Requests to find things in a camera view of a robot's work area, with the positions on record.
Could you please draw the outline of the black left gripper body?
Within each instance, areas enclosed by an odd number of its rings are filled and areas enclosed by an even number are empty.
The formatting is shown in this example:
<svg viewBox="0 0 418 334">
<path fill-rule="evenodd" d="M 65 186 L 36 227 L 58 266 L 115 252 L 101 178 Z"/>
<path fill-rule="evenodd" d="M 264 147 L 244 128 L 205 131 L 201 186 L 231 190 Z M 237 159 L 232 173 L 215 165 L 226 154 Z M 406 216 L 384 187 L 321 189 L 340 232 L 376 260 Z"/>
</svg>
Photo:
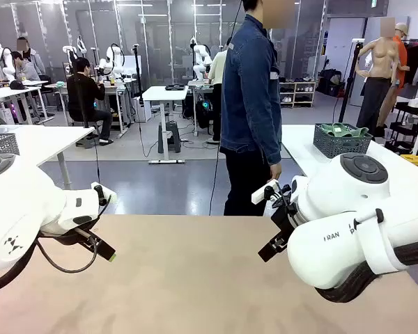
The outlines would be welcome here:
<svg viewBox="0 0 418 334">
<path fill-rule="evenodd" d="M 91 252 L 97 248 L 98 252 L 105 251 L 105 241 L 94 234 L 91 229 L 99 221 L 100 217 L 78 216 L 63 218 L 43 225 L 38 233 L 39 237 L 54 238 L 64 246 L 80 244 Z"/>
</svg>

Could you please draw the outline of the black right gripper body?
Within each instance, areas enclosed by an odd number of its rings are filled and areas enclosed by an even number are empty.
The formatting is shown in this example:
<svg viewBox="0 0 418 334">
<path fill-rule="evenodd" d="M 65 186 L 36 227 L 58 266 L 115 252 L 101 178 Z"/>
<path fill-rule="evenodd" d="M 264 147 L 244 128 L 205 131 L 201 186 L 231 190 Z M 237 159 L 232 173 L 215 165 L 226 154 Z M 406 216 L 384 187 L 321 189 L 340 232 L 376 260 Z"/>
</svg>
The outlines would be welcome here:
<svg viewBox="0 0 418 334">
<path fill-rule="evenodd" d="M 280 232 L 275 236 L 277 244 L 287 244 L 290 235 L 297 227 L 295 215 L 297 209 L 295 205 L 280 205 L 272 214 L 272 222 L 280 229 Z"/>
</svg>

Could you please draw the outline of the grey plastic basket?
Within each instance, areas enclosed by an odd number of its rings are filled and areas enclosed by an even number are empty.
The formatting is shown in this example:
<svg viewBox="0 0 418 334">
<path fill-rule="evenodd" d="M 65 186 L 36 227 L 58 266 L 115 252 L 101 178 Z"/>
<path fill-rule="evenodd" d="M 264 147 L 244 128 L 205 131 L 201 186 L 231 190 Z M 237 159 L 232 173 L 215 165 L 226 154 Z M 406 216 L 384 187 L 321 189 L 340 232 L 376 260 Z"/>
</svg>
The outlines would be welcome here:
<svg viewBox="0 0 418 334">
<path fill-rule="evenodd" d="M 313 145 L 329 159 L 345 153 L 364 154 L 368 149 L 370 141 L 373 139 L 369 132 L 364 138 L 335 138 L 325 134 L 320 128 L 321 124 L 323 123 L 316 123 L 314 126 Z M 344 124 L 348 127 L 354 127 L 346 123 Z"/>
<path fill-rule="evenodd" d="M 20 155 L 15 134 L 0 134 L 0 154 Z"/>
</svg>

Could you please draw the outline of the person's right forearm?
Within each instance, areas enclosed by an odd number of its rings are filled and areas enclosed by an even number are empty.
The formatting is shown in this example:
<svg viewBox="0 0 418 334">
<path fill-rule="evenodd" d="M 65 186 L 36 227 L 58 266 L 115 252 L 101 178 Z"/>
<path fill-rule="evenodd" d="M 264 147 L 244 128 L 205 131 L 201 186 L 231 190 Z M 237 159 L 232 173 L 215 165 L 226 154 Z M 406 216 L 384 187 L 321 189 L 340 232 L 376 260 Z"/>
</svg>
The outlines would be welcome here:
<svg viewBox="0 0 418 334">
<path fill-rule="evenodd" d="M 254 123 L 254 137 L 270 166 L 278 164 L 281 160 L 280 143 L 277 134 L 270 115 L 263 114 L 257 117 Z"/>
</svg>

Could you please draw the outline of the green towel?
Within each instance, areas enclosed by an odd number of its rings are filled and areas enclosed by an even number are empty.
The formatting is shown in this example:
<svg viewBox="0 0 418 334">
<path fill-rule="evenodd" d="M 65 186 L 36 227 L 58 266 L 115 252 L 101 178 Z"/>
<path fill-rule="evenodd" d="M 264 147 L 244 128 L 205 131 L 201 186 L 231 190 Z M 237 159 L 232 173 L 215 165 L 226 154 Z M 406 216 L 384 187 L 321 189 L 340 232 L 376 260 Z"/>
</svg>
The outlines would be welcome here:
<svg viewBox="0 0 418 334">
<path fill-rule="evenodd" d="M 340 122 L 332 124 L 323 123 L 320 125 L 320 128 L 325 134 L 335 138 L 364 138 L 369 132 L 367 127 L 348 127 L 347 125 Z"/>
</svg>

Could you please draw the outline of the person in denim jacket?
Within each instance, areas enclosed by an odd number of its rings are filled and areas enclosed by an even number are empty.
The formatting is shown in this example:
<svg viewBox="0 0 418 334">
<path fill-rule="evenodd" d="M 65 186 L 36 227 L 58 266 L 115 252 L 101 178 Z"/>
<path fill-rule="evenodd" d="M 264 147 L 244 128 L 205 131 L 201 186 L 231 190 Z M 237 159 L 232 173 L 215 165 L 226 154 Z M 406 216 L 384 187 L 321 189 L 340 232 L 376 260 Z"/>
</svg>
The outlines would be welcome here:
<svg viewBox="0 0 418 334">
<path fill-rule="evenodd" d="M 220 151 L 226 156 L 231 189 L 226 216 L 262 216 L 265 203 L 251 194 L 267 184 L 270 165 L 254 137 L 257 117 L 272 117 L 281 154 L 281 105 L 277 51 L 270 29 L 294 18 L 294 0 L 241 0 L 245 19 L 227 49 L 222 83 Z"/>
</svg>

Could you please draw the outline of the grey step stool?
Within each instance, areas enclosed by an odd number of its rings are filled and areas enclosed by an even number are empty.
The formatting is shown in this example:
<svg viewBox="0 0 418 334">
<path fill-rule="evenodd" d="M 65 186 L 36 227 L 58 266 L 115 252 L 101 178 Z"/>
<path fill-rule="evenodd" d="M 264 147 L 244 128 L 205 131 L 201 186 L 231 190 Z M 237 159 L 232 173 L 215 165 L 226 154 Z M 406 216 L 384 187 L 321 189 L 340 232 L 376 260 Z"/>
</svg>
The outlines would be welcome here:
<svg viewBox="0 0 418 334">
<path fill-rule="evenodd" d="M 168 150 L 173 150 L 175 153 L 181 152 L 181 140 L 178 124 L 175 121 L 166 122 L 167 130 L 167 145 Z M 162 154 L 164 152 L 162 142 L 162 124 L 158 125 L 158 147 L 157 152 Z"/>
</svg>

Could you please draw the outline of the black bags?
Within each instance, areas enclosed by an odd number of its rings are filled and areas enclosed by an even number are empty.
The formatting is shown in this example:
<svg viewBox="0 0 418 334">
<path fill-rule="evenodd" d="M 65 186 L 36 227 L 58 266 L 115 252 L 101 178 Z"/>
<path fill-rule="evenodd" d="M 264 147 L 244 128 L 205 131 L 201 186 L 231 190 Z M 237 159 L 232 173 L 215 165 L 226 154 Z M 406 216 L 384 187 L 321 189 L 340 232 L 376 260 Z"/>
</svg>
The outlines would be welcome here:
<svg viewBox="0 0 418 334">
<path fill-rule="evenodd" d="M 324 95 L 337 97 L 344 87 L 342 72 L 336 69 L 326 69 L 318 73 L 316 90 Z"/>
</svg>

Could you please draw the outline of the black metal shelf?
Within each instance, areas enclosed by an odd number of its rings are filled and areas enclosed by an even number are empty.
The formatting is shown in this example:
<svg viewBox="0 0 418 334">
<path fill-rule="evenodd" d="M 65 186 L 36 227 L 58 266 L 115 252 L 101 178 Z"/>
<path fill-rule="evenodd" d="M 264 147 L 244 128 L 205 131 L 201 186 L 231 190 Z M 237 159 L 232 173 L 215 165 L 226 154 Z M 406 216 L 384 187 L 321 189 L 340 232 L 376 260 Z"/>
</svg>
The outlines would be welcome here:
<svg viewBox="0 0 418 334">
<path fill-rule="evenodd" d="M 389 124 L 385 147 L 398 155 L 413 154 L 418 143 L 418 107 L 410 106 L 409 102 L 397 102 L 394 110 L 397 116 Z"/>
</svg>

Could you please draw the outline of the white workbench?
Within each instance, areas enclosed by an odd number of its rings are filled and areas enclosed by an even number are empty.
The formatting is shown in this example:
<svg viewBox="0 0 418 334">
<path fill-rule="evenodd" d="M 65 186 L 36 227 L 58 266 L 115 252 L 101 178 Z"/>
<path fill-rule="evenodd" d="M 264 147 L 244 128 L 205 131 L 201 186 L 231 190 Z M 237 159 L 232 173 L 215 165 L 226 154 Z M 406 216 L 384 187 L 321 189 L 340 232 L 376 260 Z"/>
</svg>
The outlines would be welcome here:
<svg viewBox="0 0 418 334">
<path fill-rule="evenodd" d="M 21 101 L 22 106 L 23 106 L 23 111 L 24 114 L 26 115 L 26 123 L 28 125 L 32 125 L 33 124 L 33 118 L 31 117 L 31 112 L 29 110 L 29 105 L 28 102 L 26 100 L 26 95 L 29 96 L 29 98 L 31 98 L 31 103 L 33 104 L 33 113 L 35 116 L 39 116 L 38 113 L 38 109 L 36 107 L 36 103 L 33 100 L 33 96 L 32 96 L 32 92 L 37 92 L 38 96 L 39 96 L 39 100 L 40 100 L 40 104 L 42 107 L 42 112 L 44 114 L 44 118 L 42 120 L 38 121 L 38 124 L 44 124 L 50 120 L 53 120 L 53 117 L 49 117 L 47 115 L 47 111 L 45 108 L 45 104 L 43 102 L 42 99 L 42 94 L 40 92 L 41 87 L 39 86 L 27 86 L 26 89 L 24 90 L 12 90 L 10 87 L 1 87 L 0 88 L 0 106 L 3 107 L 5 102 L 12 102 L 12 104 L 14 106 L 17 107 L 17 119 L 18 119 L 18 123 L 19 124 L 23 124 L 24 120 L 22 117 L 22 110 L 18 104 L 18 100 Z"/>
</svg>

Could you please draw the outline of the person in cream top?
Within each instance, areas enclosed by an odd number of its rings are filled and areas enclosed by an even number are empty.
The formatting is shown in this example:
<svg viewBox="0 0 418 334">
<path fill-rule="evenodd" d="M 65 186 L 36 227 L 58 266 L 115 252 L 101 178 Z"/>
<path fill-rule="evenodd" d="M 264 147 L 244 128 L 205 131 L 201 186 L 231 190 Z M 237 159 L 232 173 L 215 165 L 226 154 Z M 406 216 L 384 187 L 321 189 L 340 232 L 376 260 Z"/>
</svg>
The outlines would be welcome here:
<svg viewBox="0 0 418 334">
<path fill-rule="evenodd" d="M 210 145 L 218 145 L 220 141 L 224 64 L 226 61 L 227 49 L 231 42 L 231 38 L 232 37 L 229 37 L 226 41 L 225 50 L 218 52 L 214 57 L 208 74 L 208 79 L 212 85 L 212 109 L 214 115 L 212 125 L 213 135 L 212 138 L 208 140 L 208 144 Z"/>
</svg>

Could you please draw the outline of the seated dark haired person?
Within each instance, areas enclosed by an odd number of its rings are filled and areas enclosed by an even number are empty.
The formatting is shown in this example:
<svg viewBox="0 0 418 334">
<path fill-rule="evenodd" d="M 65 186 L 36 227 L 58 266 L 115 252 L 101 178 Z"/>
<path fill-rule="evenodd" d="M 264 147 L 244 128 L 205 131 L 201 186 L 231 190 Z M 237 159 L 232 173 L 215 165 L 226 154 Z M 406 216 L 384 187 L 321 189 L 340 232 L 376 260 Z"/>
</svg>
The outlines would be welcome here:
<svg viewBox="0 0 418 334">
<path fill-rule="evenodd" d="M 24 58 L 19 52 L 12 51 L 11 55 L 15 62 L 16 76 L 20 81 L 39 81 L 40 77 L 32 62 Z"/>
</svg>

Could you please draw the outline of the person in grey hoodie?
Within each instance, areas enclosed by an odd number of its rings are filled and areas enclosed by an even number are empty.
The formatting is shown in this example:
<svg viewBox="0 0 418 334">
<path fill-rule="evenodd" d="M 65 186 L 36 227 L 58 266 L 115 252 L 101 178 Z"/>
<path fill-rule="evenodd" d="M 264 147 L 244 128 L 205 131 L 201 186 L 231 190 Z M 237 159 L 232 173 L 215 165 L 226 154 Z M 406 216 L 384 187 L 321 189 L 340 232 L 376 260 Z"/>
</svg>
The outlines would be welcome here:
<svg viewBox="0 0 418 334">
<path fill-rule="evenodd" d="M 46 75 L 45 66 L 42 62 L 40 54 L 35 49 L 31 48 L 29 41 L 25 37 L 22 36 L 17 39 L 17 50 L 22 54 L 23 58 L 33 64 L 38 76 Z"/>
</svg>

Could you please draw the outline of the clothes rack with clothes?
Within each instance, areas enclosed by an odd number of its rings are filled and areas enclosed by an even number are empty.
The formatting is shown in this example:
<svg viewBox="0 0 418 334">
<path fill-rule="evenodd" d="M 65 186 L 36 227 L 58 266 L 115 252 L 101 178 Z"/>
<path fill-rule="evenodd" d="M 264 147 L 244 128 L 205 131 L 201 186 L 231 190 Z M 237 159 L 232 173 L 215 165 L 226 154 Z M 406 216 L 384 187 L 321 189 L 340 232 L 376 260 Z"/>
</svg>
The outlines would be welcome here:
<svg viewBox="0 0 418 334">
<path fill-rule="evenodd" d="M 413 98 L 418 91 L 418 39 L 410 39 L 404 42 L 407 50 L 407 66 L 410 70 L 405 73 L 401 97 Z"/>
</svg>

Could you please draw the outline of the orange shirt mannequin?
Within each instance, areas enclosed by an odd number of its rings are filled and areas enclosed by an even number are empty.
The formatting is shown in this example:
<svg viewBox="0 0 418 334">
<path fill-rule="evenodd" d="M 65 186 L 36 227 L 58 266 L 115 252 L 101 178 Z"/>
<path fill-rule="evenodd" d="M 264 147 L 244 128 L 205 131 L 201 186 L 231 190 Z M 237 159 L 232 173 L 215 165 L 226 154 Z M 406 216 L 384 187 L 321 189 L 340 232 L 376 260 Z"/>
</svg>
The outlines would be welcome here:
<svg viewBox="0 0 418 334">
<path fill-rule="evenodd" d="M 397 68 L 397 80 L 396 86 L 401 89 L 405 81 L 405 73 L 410 70 L 410 67 L 407 65 L 408 53 L 405 45 L 403 44 L 403 38 L 408 34 L 408 27 L 405 23 L 397 23 L 395 25 L 395 34 L 393 41 L 398 47 L 398 68 Z"/>
</svg>

